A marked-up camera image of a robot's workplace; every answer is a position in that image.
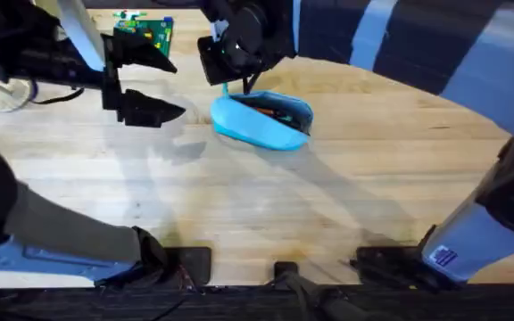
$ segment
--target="cable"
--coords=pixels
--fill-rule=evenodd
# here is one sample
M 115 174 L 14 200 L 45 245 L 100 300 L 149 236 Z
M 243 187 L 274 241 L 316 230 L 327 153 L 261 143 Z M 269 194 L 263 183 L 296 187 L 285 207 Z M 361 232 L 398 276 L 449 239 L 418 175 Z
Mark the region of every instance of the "cable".
M 33 93 L 31 95 L 31 97 L 29 98 L 29 100 L 32 103 L 39 104 L 39 105 L 46 105 L 46 104 L 51 104 L 51 103 L 68 102 L 69 100 L 73 100 L 73 99 L 79 97 L 80 95 L 82 95 L 85 92 L 85 88 L 79 88 L 76 92 L 74 92 L 72 94 L 68 94 L 68 95 L 65 95 L 65 96 L 62 96 L 62 97 L 46 99 L 46 100 L 41 101 L 41 102 L 36 102 L 36 101 L 34 101 L 34 99 L 35 99 L 35 97 L 37 97 L 37 95 L 39 93 L 39 87 L 37 85 L 37 81 L 35 81 L 35 79 L 32 79 L 31 80 L 31 85 L 33 87 Z

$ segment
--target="wooden table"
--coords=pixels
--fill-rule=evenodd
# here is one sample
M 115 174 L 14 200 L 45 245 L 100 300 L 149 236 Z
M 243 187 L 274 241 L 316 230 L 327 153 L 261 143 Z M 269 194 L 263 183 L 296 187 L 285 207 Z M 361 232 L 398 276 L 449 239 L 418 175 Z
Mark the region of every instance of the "wooden table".
M 90 11 L 100 30 L 112 11 Z M 187 108 L 162 129 L 127 128 L 98 91 L 0 113 L 0 152 L 37 192 L 114 225 L 138 225 L 164 245 L 213 249 L 211 284 L 263 284 L 276 260 L 320 283 L 358 283 L 345 262 L 360 245 L 416 244 L 477 185 L 507 135 L 475 113 L 369 72 L 282 61 L 257 89 L 312 106 L 311 141 L 272 152 L 218 136 L 196 39 L 198 11 L 148 11 L 176 21 L 172 75 L 125 67 L 124 87 Z M 42 85 L 40 99 L 70 92 Z M 241 89 L 233 84 L 234 91 Z M 474 282 L 514 282 L 514 257 Z M 2 275 L 0 286 L 89 286 L 78 277 Z

